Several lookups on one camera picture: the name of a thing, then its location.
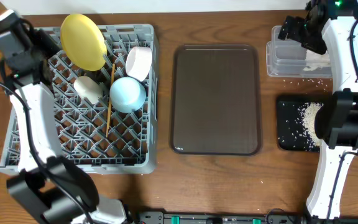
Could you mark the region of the white tissue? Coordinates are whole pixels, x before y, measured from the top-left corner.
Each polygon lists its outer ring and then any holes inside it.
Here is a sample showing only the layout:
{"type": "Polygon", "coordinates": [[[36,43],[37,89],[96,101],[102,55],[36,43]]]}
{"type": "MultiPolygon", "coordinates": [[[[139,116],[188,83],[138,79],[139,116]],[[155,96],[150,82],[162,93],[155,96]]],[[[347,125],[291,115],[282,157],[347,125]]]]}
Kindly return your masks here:
{"type": "Polygon", "coordinates": [[[328,52],[321,55],[307,50],[305,62],[306,66],[303,70],[307,72],[331,66],[328,52]]]}

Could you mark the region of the yellow plate with scraps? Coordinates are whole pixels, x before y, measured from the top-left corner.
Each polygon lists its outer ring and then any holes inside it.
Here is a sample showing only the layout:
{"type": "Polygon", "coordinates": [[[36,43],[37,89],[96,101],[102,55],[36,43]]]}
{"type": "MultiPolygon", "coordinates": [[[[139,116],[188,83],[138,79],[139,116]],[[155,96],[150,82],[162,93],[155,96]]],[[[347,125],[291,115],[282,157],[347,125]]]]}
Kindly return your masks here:
{"type": "Polygon", "coordinates": [[[68,58],[78,67],[97,71],[105,62],[107,47],[98,26],[85,15],[70,14],[60,27],[60,41],[68,58]]]}

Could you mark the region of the cream white cup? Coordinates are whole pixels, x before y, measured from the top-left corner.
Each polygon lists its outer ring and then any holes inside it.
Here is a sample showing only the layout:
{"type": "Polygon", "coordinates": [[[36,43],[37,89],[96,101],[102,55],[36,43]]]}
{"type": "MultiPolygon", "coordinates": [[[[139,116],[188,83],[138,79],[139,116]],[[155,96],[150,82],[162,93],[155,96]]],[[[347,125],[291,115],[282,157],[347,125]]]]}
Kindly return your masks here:
{"type": "Polygon", "coordinates": [[[74,89],[81,98],[86,98],[93,105],[103,96],[101,87],[87,76],[78,77],[74,82],[74,89]]]}

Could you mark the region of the wooden chopstick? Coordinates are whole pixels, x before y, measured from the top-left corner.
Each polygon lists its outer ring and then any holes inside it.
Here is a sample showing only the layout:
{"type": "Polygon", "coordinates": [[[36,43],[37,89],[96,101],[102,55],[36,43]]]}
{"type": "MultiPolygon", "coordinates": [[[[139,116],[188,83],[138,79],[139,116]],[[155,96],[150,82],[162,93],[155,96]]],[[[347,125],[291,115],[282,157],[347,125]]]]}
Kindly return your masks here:
{"type": "MultiPolygon", "coordinates": [[[[115,68],[116,68],[116,64],[113,63],[112,64],[112,71],[111,71],[111,80],[110,80],[110,85],[109,85],[110,88],[111,88],[112,84],[114,83],[115,68]]],[[[108,114],[107,114],[108,117],[107,117],[106,135],[105,135],[106,138],[108,138],[108,135],[109,135],[109,128],[110,128],[110,122],[111,122],[111,108],[112,108],[112,102],[111,102],[111,97],[109,96],[108,114]]]]}

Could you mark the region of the light blue bowl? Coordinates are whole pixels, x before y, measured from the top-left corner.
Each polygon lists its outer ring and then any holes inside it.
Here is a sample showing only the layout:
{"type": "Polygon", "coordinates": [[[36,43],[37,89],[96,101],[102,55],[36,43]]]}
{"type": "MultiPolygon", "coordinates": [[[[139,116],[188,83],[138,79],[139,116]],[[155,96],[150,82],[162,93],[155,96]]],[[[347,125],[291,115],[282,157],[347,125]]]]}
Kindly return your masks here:
{"type": "Polygon", "coordinates": [[[121,113],[132,113],[143,107],[146,100],[144,86],[132,77],[115,80],[110,88],[109,96],[112,107],[121,113]]]}

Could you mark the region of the pink shallow bowl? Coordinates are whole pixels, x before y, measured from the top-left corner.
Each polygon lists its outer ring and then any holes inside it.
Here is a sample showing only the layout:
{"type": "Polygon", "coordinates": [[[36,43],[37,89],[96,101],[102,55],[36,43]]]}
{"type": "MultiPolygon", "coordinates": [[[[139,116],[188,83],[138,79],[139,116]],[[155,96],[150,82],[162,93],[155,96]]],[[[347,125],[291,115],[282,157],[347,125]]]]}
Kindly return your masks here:
{"type": "Polygon", "coordinates": [[[142,82],[147,78],[152,65],[152,49],[148,47],[133,47],[126,60],[128,76],[142,82]]]}

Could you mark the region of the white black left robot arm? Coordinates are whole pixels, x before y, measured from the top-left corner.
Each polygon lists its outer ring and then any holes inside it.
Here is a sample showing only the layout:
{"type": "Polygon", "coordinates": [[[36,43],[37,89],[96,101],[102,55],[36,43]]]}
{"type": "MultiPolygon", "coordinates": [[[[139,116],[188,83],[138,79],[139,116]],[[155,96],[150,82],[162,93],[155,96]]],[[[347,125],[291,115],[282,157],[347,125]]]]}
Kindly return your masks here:
{"type": "Polygon", "coordinates": [[[128,208],[99,195],[92,178],[68,160],[55,125],[48,60],[59,48],[17,12],[0,15],[0,86],[16,113],[19,173],[11,197],[39,223],[132,223],[128,208]]]}

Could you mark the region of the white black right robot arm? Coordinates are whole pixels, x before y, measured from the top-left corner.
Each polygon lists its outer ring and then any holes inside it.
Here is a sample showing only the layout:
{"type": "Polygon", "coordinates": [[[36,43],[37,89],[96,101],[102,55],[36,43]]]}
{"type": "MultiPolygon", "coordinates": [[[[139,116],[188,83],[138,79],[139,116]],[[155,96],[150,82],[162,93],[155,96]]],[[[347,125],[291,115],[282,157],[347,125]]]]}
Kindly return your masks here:
{"type": "Polygon", "coordinates": [[[358,223],[341,218],[348,170],[358,157],[358,2],[309,1],[304,18],[288,16],[278,35],[317,54],[328,54],[333,94],[317,112],[314,129],[322,141],[313,188],[297,223],[358,223]]]}

